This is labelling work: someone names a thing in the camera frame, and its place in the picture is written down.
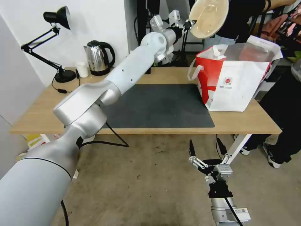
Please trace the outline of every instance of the lamp base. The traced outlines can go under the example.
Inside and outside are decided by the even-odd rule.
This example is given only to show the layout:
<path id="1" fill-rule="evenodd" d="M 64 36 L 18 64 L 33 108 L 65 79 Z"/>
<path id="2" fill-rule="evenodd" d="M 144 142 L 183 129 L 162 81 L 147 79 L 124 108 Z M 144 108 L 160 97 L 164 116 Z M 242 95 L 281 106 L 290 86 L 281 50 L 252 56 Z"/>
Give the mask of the lamp base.
<path id="1" fill-rule="evenodd" d="M 65 70 L 63 72 L 58 71 L 54 78 L 58 83 L 65 83 L 75 79 L 76 74 L 74 71 L 70 71 L 70 70 Z"/>

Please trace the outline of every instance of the black pants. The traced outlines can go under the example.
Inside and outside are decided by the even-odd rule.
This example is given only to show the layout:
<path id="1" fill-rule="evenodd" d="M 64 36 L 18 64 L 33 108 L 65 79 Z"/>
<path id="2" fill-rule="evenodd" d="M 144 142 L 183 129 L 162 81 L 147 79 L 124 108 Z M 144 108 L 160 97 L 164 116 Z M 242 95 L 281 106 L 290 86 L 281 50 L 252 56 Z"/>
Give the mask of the black pants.
<path id="1" fill-rule="evenodd" d="M 291 74 L 282 75 L 260 102 L 261 107 L 282 129 L 275 145 L 269 146 L 275 162 L 289 162 L 301 149 L 301 82 Z M 256 149 L 270 134 L 254 134 L 245 149 Z"/>

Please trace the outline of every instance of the concrete floor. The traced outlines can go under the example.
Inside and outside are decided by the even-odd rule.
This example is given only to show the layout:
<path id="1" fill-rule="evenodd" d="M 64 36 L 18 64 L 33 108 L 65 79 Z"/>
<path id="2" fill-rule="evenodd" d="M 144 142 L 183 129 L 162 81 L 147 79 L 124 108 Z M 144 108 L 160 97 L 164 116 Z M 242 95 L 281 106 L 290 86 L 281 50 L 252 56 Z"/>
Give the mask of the concrete floor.
<path id="1" fill-rule="evenodd" d="M 204 175 L 188 162 L 189 139 L 197 157 L 216 158 L 215 135 L 123 135 L 130 148 L 103 144 L 82 150 L 65 197 L 70 226 L 215 225 Z M 220 135 L 229 147 L 230 135 Z M 97 137 L 115 141 L 113 135 Z M 300 225 L 301 155 L 273 169 L 258 149 L 238 155 L 229 179 L 235 204 L 247 207 L 246 225 Z M 65 225 L 61 208 L 52 223 Z"/>

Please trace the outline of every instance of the shoe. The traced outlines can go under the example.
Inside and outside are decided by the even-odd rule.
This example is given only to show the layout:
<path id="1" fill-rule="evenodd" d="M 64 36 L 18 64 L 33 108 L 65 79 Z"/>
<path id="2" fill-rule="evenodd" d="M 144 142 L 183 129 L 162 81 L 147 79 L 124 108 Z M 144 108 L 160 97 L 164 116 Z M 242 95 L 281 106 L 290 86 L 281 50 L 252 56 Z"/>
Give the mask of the shoe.
<path id="1" fill-rule="evenodd" d="M 239 152 L 242 153 L 243 155 L 249 155 L 249 154 L 250 154 L 250 151 L 248 151 L 246 148 L 247 148 L 247 147 L 244 146 Z"/>
<path id="2" fill-rule="evenodd" d="M 272 153 L 269 151 L 269 145 L 266 143 L 263 143 L 262 148 L 267 155 L 267 161 L 269 162 L 269 165 L 276 169 L 280 168 L 281 164 L 275 162 Z"/>

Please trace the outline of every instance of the wooden table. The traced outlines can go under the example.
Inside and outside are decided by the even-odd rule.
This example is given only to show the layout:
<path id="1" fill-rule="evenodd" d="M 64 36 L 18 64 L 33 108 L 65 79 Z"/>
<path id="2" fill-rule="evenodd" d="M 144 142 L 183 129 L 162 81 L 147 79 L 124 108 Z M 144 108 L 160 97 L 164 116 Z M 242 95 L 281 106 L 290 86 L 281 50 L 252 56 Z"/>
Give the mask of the wooden table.
<path id="1" fill-rule="evenodd" d="M 187 79 L 187 67 L 154 67 L 150 75 L 144 75 L 138 84 L 186 84 L 194 83 Z M 81 78 L 83 83 L 95 83 L 104 76 Z M 72 91 L 78 86 L 75 79 L 69 83 L 56 83 L 56 88 Z M 27 112 L 11 128 L 13 134 L 55 134 L 63 133 L 63 124 L 53 114 L 53 108 L 66 96 L 58 93 L 50 85 Z M 210 112 L 214 128 L 122 128 L 114 129 L 118 134 L 240 134 L 228 153 L 230 163 L 243 147 L 251 134 L 280 134 L 281 129 L 274 123 L 261 106 L 252 100 L 244 112 Z M 109 129 L 102 129 L 98 134 L 111 134 Z"/>

